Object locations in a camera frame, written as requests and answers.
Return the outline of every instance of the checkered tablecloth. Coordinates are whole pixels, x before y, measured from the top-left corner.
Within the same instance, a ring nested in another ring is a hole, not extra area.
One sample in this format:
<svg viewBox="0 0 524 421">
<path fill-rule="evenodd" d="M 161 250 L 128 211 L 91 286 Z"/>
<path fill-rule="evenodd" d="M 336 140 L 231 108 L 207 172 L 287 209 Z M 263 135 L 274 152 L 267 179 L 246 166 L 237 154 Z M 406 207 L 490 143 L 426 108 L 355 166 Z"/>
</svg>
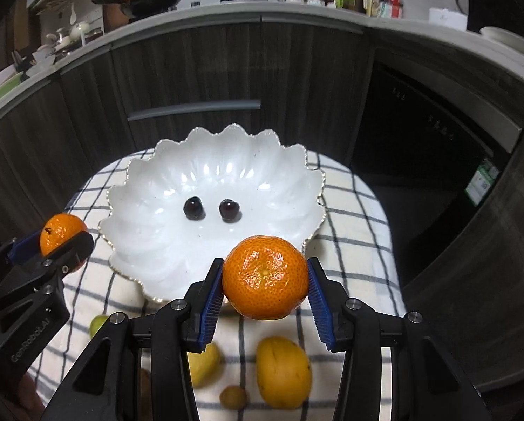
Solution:
<svg viewBox="0 0 524 421">
<path fill-rule="evenodd" d="M 147 158 L 152 153 L 153 149 L 138 152 L 106 166 L 88 180 L 66 207 L 67 212 L 84 220 L 96 245 L 85 266 L 65 277 L 64 294 L 70 319 L 29 370 L 44 403 L 49 402 L 89 343 L 88 328 L 94 316 L 123 311 L 133 317 L 159 308 L 143 298 L 136 283 L 109 268 L 111 248 L 97 231 L 98 222 L 110 212 L 106 200 L 108 188 L 124 182 L 129 160 Z M 309 152 L 308 162 L 309 167 L 321 168 L 326 173 L 322 200 L 328 215 L 307 245 L 306 257 L 318 257 L 328 278 L 342 283 L 351 297 L 361 299 L 378 312 L 403 315 L 405 308 L 391 251 L 389 226 L 380 203 L 369 187 L 341 164 L 314 152 Z M 312 391 L 297 410 L 270 411 L 258 391 L 256 346 L 262 338 L 274 335 L 298 343 L 312 363 Z M 332 419 L 344 356 L 329 353 L 320 342 L 308 300 L 291 315 L 277 321 L 260 322 L 227 312 L 219 319 L 213 341 L 224 355 L 224 370 L 216 383 L 195 391 L 203 421 Z M 390 419 L 390 379 L 390 350 L 383 349 L 381 419 L 384 420 Z M 250 396 L 246 409 L 232 412 L 221 407 L 219 394 L 228 385 L 246 388 Z"/>
</svg>

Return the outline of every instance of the cherry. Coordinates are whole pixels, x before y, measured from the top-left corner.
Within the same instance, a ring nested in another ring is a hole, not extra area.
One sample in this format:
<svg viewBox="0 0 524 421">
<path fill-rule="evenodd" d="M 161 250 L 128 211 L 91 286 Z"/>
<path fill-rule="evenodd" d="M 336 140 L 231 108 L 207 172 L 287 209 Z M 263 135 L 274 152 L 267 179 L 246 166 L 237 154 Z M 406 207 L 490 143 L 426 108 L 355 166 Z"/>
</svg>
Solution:
<svg viewBox="0 0 524 421">
<path fill-rule="evenodd" d="M 235 202 L 232 199 L 224 199 L 221 201 L 221 204 L 219 204 L 219 213 L 226 222 L 232 222 L 235 220 L 239 211 L 240 206 L 238 205 L 238 202 Z"/>
<path fill-rule="evenodd" d="M 184 203 L 184 214 L 190 220 L 198 220 L 204 216 L 204 206 L 197 196 L 188 198 Z"/>
</svg>

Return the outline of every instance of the wok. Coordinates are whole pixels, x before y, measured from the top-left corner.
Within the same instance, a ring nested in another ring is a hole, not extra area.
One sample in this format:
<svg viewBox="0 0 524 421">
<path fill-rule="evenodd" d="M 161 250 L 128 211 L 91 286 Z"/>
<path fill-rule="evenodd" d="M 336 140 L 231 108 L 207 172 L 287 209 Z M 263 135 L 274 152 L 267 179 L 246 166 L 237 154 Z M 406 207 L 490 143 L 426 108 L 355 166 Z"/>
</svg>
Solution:
<svg viewBox="0 0 524 421">
<path fill-rule="evenodd" d="M 130 19 L 148 17 L 168 11 L 181 0 L 92 0 L 94 4 L 119 4 L 120 11 Z"/>
</svg>

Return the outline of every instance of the appliance door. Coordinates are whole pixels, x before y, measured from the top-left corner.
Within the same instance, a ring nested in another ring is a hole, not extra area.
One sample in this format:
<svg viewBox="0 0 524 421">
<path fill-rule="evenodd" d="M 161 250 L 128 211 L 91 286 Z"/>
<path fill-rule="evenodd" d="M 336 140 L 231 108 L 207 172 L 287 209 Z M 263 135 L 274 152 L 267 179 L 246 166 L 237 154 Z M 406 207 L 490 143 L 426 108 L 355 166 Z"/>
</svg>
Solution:
<svg viewBox="0 0 524 421">
<path fill-rule="evenodd" d="M 442 97 L 375 66 L 352 168 L 385 210 L 402 286 L 466 226 L 508 159 Z"/>
</svg>

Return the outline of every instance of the orange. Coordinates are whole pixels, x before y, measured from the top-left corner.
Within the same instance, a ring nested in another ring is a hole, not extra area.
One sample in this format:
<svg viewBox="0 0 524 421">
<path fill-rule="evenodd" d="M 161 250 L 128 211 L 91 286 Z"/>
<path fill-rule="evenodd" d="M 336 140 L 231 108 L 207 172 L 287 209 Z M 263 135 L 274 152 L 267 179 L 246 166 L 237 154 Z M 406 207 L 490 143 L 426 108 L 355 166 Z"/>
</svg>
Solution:
<svg viewBox="0 0 524 421">
<path fill-rule="evenodd" d="M 54 215 L 47 221 L 40 233 L 40 251 L 42 256 L 49 255 L 61 244 L 75 236 L 75 234 L 86 230 L 88 230 L 87 225 L 75 215 Z"/>
<path fill-rule="evenodd" d="M 223 263 L 223 292 L 243 316 L 283 318 L 307 295 L 307 262 L 280 237 L 247 237 Z"/>
</svg>

